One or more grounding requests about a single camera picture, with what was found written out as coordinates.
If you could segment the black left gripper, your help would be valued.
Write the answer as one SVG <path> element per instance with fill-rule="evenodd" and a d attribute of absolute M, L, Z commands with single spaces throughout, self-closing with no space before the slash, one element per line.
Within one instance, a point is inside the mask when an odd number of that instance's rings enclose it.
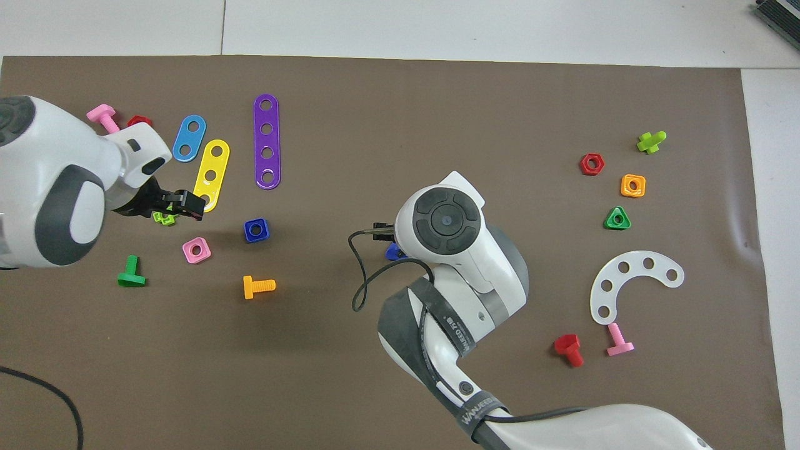
<path fill-rule="evenodd" d="M 156 177 L 149 177 L 135 195 L 122 206 L 112 209 L 120 216 L 150 218 L 153 213 L 184 216 L 202 221 L 206 202 L 188 190 L 167 191 L 160 187 Z"/>

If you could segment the blue square toy nut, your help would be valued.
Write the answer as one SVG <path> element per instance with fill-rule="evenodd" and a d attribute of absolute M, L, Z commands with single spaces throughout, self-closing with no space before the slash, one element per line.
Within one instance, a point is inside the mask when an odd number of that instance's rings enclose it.
<path fill-rule="evenodd" d="M 271 236 L 268 222 L 263 217 L 255 217 L 243 224 L 244 238 L 248 243 L 266 241 Z"/>

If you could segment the yellow three-hole plate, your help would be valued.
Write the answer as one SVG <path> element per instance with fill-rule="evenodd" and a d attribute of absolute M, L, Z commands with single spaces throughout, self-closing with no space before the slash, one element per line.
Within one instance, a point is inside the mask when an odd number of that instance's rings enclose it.
<path fill-rule="evenodd" d="M 222 139 L 209 141 L 202 152 L 192 193 L 206 200 L 204 213 L 210 213 L 218 205 L 230 156 L 231 148 Z"/>

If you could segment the pink square toy nut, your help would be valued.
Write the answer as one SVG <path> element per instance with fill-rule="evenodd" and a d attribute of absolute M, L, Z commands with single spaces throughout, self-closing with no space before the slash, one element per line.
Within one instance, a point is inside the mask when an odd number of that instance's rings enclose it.
<path fill-rule="evenodd" d="M 197 264 L 211 257 L 211 248 L 203 237 L 196 237 L 182 244 L 182 252 L 189 264 Z"/>

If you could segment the blue two-hole plate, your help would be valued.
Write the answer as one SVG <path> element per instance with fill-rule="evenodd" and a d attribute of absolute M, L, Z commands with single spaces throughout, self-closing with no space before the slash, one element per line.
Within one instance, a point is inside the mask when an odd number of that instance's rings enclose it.
<path fill-rule="evenodd" d="M 206 133 L 206 121 L 202 116 L 191 114 L 182 120 L 172 145 L 172 157 L 180 163 L 193 161 L 202 146 Z"/>

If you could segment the green toy bolt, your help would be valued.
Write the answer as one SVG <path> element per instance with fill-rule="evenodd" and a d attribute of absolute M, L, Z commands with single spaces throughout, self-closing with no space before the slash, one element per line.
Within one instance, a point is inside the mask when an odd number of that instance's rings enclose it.
<path fill-rule="evenodd" d="M 117 275 L 117 284 L 122 287 L 143 287 L 148 279 L 138 274 L 139 257 L 136 254 L 129 254 L 123 272 Z"/>

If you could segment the orange toy bolt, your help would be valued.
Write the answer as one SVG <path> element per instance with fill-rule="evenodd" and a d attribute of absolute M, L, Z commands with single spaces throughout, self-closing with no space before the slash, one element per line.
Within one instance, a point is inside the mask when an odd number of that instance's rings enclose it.
<path fill-rule="evenodd" d="M 277 282 L 274 279 L 254 280 L 252 276 L 246 274 L 242 277 L 243 296 L 245 300 L 254 299 L 257 293 L 271 293 L 277 289 Z"/>

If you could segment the purple four-hole plate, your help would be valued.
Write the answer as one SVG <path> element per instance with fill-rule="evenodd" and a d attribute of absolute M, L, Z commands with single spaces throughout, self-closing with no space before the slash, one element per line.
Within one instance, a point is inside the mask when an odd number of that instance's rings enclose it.
<path fill-rule="evenodd" d="M 254 181 L 262 190 L 274 190 L 282 179 L 280 108 L 277 97 L 258 95 L 252 103 Z"/>

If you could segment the brown table mat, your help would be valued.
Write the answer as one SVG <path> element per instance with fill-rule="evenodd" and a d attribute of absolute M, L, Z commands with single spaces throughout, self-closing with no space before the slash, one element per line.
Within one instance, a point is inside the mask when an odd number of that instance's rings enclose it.
<path fill-rule="evenodd" d="M 253 102 L 277 97 L 282 179 L 254 181 Z M 393 222 L 415 191 L 459 171 L 516 244 L 531 296 L 462 369 L 514 415 L 634 403 L 720 450 L 784 450 L 737 69 L 300 57 L 6 57 L 0 95 L 80 118 L 102 103 L 149 117 L 168 143 L 190 114 L 229 143 L 217 208 L 163 227 L 109 214 L 71 267 L 0 272 L 0 366 L 49 381 L 82 416 L 86 450 L 474 450 L 436 399 L 386 355 L 386 297 L 405 263 L 360 285 L 352 231 Z M 654 154 L 638 137 L 665 131 Z M 604 169 L 584 176 L 585 154 Z M 624 174 L 647 180 L 620 193 Z M 631 228 L 605 229 L 613 207 Z M 269 239 L 243 224 L 264 218 Z M 202 237 L 211 257 L 186 262 Z M 591 317 L 598 271 L 665 254 L 677 288 L 629 280 L 608 356 Z M 139 257 L 143 287 L 118 273 Z M 243 296 L 243 276 L 277 289 Z M 582 367 L 554 351 L 575 334 Z"/>

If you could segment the large pink toy bolt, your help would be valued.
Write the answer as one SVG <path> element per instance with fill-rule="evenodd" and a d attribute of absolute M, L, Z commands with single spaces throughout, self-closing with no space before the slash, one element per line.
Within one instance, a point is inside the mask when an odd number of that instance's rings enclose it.
<path fill-rule="evenodd" d="M 109 134 L 114 134 L 120 131 L 120 127 L 117 125 L 116 120 L 114 119 L 114 115 L 116 111 L 112 106 L 108 104 L 100 104 L 92 108 L 92 110 L 86 113 L 86 117 L 92 122 L 97 123 L 103 126 Z"/>

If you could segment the red toy bolt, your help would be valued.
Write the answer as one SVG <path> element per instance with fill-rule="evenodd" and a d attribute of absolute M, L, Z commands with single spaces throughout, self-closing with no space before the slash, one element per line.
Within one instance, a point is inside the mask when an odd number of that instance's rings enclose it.
<path fill-rule="evenodd" d="M 555 353 L 562 356 L 573 368 L 580 368 L 584 365 L 584 358 L 581 353 L 581 343 L 578 335 L 566 334 L 558 337 L 552 344 Z"/>

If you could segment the white curved five-hole plate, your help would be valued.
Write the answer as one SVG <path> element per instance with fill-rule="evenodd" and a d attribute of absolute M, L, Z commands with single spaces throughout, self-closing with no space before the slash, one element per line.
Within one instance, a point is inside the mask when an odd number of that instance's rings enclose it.
<path fill-rule="evenodd" d="M 594 322 L 608 325 L 618 316 L 618 293 L 634 278 L 656 279 L 667 288 L 683 284 L 683 268 L 665 254 L 654 251 L 629 251 L 609 260 L 598 271 L 589 290 L 589 312 Z"/>

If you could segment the small pink toy bolt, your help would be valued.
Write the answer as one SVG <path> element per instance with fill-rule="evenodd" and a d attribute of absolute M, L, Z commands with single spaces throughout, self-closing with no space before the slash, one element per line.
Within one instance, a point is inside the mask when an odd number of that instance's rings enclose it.
<path fill-rule="evenodd" d="M 616 322 L 608 324 L 607 328 L 612 339 L 612 346 L 606 348 L 606 353 L 608 356 L 623 355 L 624 353 L 635 350 L 634 345 L 628 340 L 625 340 L 623 333 Z"/>

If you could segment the grey ribbed device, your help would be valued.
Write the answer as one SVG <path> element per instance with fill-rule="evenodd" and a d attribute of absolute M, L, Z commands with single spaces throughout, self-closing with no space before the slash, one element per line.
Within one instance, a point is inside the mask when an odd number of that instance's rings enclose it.
<path fill-rule="evenodd" d="M 800 0 L 756 0 L 755 14 L 777 31 L 800 39 Z"/>

